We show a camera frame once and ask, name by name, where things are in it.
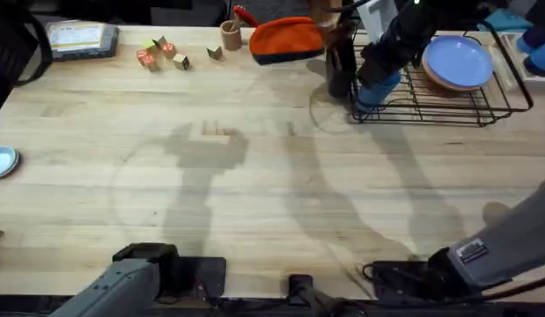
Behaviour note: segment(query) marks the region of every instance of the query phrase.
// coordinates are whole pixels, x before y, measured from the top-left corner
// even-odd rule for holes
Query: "plate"
[[[493,75],[490,53],[464,36],[439,36],[427,46],[425,54],[432,72],[452,85],[474,88]]]
[[[16,150],[10,147],[0,147],[0,178],[11,172],[19,161]]]
[[[473,86],[473,87],[460,87],[460,86],[453,85],[453,84],[450,84],[450,83],[446,82],[444,79],[437,76],[434,73],[434,71],[431,70],[429,65],[427,65],[426,54],[423,54],[422,65],[423,65],[424,72],[427,74],[427,77],[430,80],[432,80],[434,83],[436,83],[436,84],[438,84],[438,85],[440,85],[443,88],[446,88],[448,90],[452,90],[452,91],[456,91],[456,92],[472,92],[472,91],[480,89],[480,87],[481,87],[480,85]]]

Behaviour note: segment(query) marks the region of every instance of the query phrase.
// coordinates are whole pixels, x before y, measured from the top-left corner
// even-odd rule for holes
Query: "wooden table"
[[[192,70],[140,67],[140,43],[163,34]],[[0,145],[23,162],[0,180],[0,294],[73,294],[114,252],[159,241],[225,257],[226,296],[281,296],[307,273],[366,298],[357,262],[426,258],[545,179],[545,96],[486,129],[349,125],[320,58],[210,60],[219,43],[125,26],[117,58],[56,63],[11,94]]]

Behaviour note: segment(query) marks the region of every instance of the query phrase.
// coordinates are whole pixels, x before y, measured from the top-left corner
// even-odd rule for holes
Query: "wire dish rack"
[[[365,113],[357,107],[358,91],[361,84],[355,78],[350,88],[350,114],[357,123],[409,123],[409,124],[436,124],[485,127],[500,119],[508,118],[513,113],[522,113],[530,110],[534,102],[517,68],[508,55],[503,42],[499,39],[493,27],[481,22],[490,29],[499,55],[504,59],[508,70],[512,73],[520,91],[525,98],[524,105],[515,105],[504,85],[494,71],[490,81],[478,90],[472,92],[453,92],[442,88],[431,81],[424,72],[420,59],[401,70],[401,82],[387,96],[383,105],[367,105],[372,111]],[[478,39],[463,36],[482,44]],[[357,66],[364,63],[360,51],[365,45],[356,44],[357,36],[366,35],[364,30],[356,30],[354,37],[354,54]]]

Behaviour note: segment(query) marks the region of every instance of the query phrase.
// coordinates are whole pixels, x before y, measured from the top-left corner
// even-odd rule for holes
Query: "orange cloth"
[[[249,48],[258,63],[279,63],[320,55],[323,42],[310,18],[290,17],[258,26]]]

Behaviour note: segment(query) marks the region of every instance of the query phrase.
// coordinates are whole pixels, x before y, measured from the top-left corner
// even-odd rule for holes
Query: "blue plate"
[[[442,35],[427,46],[431,70],[449,84],[471,88],[487,83],[493,75],[490,53],[469,38]]]

